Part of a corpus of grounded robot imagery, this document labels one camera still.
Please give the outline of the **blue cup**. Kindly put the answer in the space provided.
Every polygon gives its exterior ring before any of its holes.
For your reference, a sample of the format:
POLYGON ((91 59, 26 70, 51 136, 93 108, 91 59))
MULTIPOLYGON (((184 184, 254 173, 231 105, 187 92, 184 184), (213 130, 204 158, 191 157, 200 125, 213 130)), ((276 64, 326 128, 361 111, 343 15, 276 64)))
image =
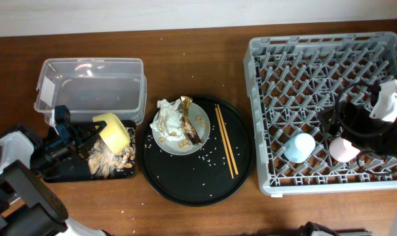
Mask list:
POLYGON ((285 143, 284 156, 293 163, 305 162, 315 149, 315 139, 307 133, 300 133, 285 143))

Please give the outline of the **grey plate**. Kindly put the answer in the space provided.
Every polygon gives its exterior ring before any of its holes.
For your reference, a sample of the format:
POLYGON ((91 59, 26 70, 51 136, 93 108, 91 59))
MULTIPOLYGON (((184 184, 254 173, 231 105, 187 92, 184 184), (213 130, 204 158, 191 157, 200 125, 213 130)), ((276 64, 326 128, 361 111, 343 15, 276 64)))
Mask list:
POLYGON ((212 129, 212 125, 207 113, 204 110, 204 106, 193 102, 189 106, 189 120, 194 126, 202 142, 195 145, 189 142, 189 146, 180 147, 179 141, 168 141, 161 136, 157 130, 152 130, 152 135, 162 151, 165 151, 171 155, 189 155, 204 147, 204 144, 209 138, 212 129))

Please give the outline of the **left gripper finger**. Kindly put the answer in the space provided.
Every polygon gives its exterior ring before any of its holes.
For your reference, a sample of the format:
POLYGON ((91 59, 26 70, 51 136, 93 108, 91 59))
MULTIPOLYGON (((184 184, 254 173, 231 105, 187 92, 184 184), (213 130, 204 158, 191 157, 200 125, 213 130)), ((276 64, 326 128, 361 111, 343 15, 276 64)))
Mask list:
POLYGON ((103 141, 99 134, 95 134, 79 144, 79 156, 88 159, 95 151, 102 149, 103 141))
POLYGON ((96 134, 102 131, 106 125, 105 121, 72 123, 72 127, 77 131, 77 134, 96 134))

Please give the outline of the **yellow bowl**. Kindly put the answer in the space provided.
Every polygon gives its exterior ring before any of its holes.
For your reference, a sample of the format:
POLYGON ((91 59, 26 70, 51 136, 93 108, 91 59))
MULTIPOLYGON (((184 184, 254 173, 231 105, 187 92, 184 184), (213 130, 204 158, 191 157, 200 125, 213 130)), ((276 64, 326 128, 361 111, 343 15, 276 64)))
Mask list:
POLYGON ((106 146, 115 154, 120 155, 130 145, 130 136, 121 120, 114 113, 94 116, 93 122, 105 122, 99 135, 106 146))

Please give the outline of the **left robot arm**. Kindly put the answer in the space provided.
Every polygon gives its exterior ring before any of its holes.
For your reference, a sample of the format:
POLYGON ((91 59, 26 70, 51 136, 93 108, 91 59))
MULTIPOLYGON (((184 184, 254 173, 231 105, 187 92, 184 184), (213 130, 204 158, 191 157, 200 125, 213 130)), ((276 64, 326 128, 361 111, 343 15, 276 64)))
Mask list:
POLYGON ((70 218, 63 202, 30 171, 40 145, 40 137, 22 125, 0 135, 0 235, 109 235, 70 218))

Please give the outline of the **peanut shell food scraps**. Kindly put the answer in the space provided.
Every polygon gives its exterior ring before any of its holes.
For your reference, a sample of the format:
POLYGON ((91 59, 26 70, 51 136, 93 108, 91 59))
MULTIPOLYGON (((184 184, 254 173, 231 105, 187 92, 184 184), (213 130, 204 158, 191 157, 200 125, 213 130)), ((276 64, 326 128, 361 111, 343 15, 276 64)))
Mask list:
POLYGON ((130 143, 120 154, 114 154, 99 137, 89 149, 88 167, 90 173, 100 178, 114 177, 115 172, 129 170, 135 166, 136 158, 136 129, 126 127, 130 143))

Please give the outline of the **pink cup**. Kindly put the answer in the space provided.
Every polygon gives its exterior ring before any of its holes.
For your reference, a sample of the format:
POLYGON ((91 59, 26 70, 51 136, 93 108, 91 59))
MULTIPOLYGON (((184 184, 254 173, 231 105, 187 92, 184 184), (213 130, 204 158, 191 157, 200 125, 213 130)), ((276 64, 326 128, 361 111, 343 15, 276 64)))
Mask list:
POLYGON ((339 162, 349 162, 354 159, 360 150, 342 137, 334 139, 329 146, 330 155, 339 162))

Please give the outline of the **white tissue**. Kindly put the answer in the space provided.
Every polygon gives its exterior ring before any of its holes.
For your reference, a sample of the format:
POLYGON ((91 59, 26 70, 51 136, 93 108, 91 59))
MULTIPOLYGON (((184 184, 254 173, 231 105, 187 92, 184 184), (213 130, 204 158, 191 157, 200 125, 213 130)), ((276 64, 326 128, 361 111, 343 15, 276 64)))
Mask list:
POLYGON ((160 109, 157 127, 161 137, 169 142, 182 141, 184 134, 181 128, 181 99, 175 102, 159 100, 157 106, 160 109))

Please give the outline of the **brown snack wrapper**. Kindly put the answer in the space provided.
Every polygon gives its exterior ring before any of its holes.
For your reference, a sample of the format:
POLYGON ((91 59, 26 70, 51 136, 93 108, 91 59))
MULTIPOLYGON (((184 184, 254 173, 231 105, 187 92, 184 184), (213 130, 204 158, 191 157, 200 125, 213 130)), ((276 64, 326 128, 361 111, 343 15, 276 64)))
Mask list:
POLYGON ((188 96, 181 96, 180 99, 181 99, 181 112, 182 112, 181 127, 183 129, 183 132, 193 145, 201 144, 202 141, 199 135, 197 134, 196 129, 189 120, 189 106, 192 103, 193 99, 188 96))

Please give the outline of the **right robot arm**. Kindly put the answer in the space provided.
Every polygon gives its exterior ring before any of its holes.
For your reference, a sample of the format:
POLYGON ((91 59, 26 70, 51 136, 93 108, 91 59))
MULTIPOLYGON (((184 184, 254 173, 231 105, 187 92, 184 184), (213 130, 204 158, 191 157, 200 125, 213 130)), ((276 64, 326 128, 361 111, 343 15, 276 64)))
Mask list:
MULTIPOLYGON (((374 119, 368 110, 350 102, 340 102, 321 111, 318 119, 328 134, 335 135, 341 130, 341 137, 360 150, 356 155, 357 163, 361 156, 370 153, 382 158, 397 158, 397 120, 390 122, 374 119)), ((397 168, 384 175, 396 172, 397 168)), ((397 235, 397 212, 389 234, 397 235)))

